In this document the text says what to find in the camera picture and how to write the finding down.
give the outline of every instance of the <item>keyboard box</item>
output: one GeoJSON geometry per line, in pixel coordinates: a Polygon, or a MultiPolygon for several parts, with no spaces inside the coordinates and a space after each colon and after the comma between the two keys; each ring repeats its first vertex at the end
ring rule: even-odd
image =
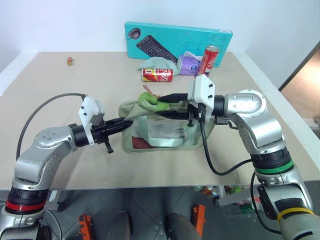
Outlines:
{"type": "Polygon", "coordinates": [[[129,58],[164,57],[173,62],[189,51],[202,56],[208,45],[219,48],[214,66],[219,67],[232,38],[232,31],[189,26],[127,21],[124,24],[129,58]]]}

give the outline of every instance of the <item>yellow ring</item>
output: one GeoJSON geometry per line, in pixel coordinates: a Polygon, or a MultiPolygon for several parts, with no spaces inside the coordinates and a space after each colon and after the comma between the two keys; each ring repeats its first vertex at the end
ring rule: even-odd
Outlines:
{"type": "Polygon", "coordinates": [[[280,218],[285,215],[285,214],[288,214],[288,213],[294,213],[294,212],[306,212],[306,213],[309,213],[309,214],[313,214],[315,215],[310,209],[308,208],[305,208],[305,207],[292,207],[292,208],[287,208],[283,211],[281,211],[278,216],[277,216],[277,220],[280,221],[280,218]]]}

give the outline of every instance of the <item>beige tabletop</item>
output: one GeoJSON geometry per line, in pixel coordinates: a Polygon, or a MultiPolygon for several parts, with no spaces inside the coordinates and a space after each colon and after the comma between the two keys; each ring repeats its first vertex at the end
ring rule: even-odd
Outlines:
{"type": "MultiPolygon", "coordinates": [[[[124,52],[42,52],[21,72],[0,97],[0,189],[11,187],[15,156],[21,129],[29,115],[42,102],[62,93],[83,93],[100,100],[105,120],[118,118],[119,105],[136,99],[144,92],[141,72],[143,60],[127,58],[124,52]],[[66,64],[73,58],[73,66],[66,64]]],[[[210,78],[216,94],[236,93],[244,89],[259,90],[236,57],[227,52],[220,67],[210,78]]],[[[186,93],[192,76],[175,76],[172,83],[146,85],[157,95],[186,93]]],[[[81,124],[78,110],[81,98],[60,98],[41,110],[26,131],[22,151],[37,132],[48,127],[81,124]]],[[[300,145],[291,129],[273,106],[268,106],[282,125],[287,148],[302,178],[320,179],[319,169],[300,145]]],[[[110,137],[114,153],[107,154],[104,144],[85,146],[68,155],[61,163],[53,189],[97,189],[153,186],[248,184],[253,173],[251,163],[226,176],[211,172],[203,148],[196,150],[127,153],[122,148],[121,133],[110,137]]],[[[228,126],[216,126],[208,138],[213,164],[225,171],[248,159],[239,134],[228,126]]]]}

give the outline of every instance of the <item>person's leg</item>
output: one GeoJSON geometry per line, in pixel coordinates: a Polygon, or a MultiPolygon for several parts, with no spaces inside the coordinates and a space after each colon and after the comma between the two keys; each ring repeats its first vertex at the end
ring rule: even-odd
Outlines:
{"type": "Polygon", "coordinates": [[[125,211],[119,212],[107,233],[106,240],[130,240],[130,216],[125,211]]]}
{"type": "Polygon", "coordinates": [[[165,233],[171,240],[202,240],[191,222],[181,214],[168,215],[165,225],[165,233]]]}

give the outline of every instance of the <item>coca-cola can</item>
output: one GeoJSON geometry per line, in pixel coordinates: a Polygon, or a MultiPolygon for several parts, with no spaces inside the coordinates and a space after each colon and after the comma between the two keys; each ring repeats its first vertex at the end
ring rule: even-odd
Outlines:
{"type": "Polygon", "coordinates": [[[144,82],[172,82],[174,71],[167,68],[143,68],[142,81],[144,82]]]}
{"type": "Polygon", "coordinates": [[[205,74],[209,76],[210,71],[216,62],[218,53],[219,49],[215,46],[207,46],[205,48],[200,67],[198,68],[198,75],[205,74]]]}

